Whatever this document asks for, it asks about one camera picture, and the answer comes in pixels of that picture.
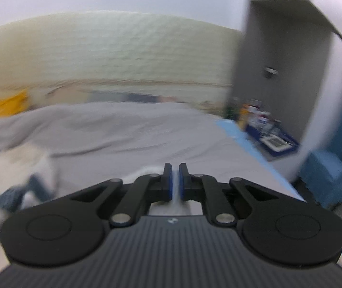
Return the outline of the grey bed duvet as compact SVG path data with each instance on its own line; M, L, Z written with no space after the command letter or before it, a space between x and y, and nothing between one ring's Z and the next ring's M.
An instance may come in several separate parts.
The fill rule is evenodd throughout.
M218 180L243 175L296 196L239 130L229 136L212 116L177 103L52 105L0 118L0 152L26 145L44 150L148 149L166 160L163 166L185 162L191 171ZM105 235L100 219L111 202L103 202L91 213L85 210L104 191L105 181L86 187L86 194L75 201L60 202L50 213L28 220L34 246L22 250L42 258L45 266L68 264L95 250Z

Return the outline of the cream quilted headboard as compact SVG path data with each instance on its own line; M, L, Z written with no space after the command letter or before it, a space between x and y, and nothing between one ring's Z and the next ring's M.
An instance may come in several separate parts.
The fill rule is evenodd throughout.
M149 94L221 111L239 30L177 16L68 12L0 25L0 97L28 90L36 103L61 86Z

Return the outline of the blue tray with items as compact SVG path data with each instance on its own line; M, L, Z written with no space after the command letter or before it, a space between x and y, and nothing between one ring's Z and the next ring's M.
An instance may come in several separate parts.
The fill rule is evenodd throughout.
M268 122L260 127L247 124L245 132L253 140L255 146L262 149L272 159L295 153L300 147L299 142L281 127L279 120Z

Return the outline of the grey wardrobe cabinet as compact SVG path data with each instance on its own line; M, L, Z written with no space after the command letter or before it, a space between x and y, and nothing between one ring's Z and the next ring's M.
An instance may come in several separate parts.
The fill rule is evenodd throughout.
M265 67L279 74L264 78ZM342 116L342 0L249 0L232 95L262 101L300 144L272 161L293 180Z

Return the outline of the white blue striped fleece sweater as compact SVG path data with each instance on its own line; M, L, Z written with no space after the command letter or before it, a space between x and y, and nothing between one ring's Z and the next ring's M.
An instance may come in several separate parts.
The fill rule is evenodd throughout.
M108 178L133 180L162 170L165 159L145 150L85 147L44 150L26 145L0 152L0 227L12 214Z

